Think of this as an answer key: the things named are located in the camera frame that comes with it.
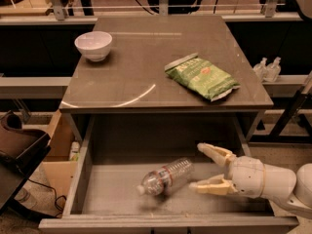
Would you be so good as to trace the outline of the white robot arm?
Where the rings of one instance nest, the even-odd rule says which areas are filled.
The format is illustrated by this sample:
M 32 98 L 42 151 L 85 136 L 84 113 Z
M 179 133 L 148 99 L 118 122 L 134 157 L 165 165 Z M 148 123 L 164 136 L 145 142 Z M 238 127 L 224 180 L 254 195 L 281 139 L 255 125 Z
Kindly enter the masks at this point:
M 311 163 L 303 165 L 295 173 L 252 157 L 237 157 L 230 150 L 211 144 L 199 143 L 197 148 L 225 168 L 226 173 L 191 182 L 189 188 L 194 192 L 263 198 L 289 213 L 312 218 Z

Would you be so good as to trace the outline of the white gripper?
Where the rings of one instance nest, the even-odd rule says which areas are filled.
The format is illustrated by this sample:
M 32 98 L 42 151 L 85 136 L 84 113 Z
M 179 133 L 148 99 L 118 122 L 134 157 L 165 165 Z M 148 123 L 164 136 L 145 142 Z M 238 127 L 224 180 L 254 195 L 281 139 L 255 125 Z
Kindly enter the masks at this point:
M 241 156 L 230 150 L 207 143 L 198 143 L 200 152 L 220 167 L 228 167 L 228 179 L 216 175 L 191 182 L 189 188 L 200 194 L 228 195 L 237 193 L 250 198 L 288 200 L 296 185 L 296 175 L 290 169 L 271 166 L 260 160 Z

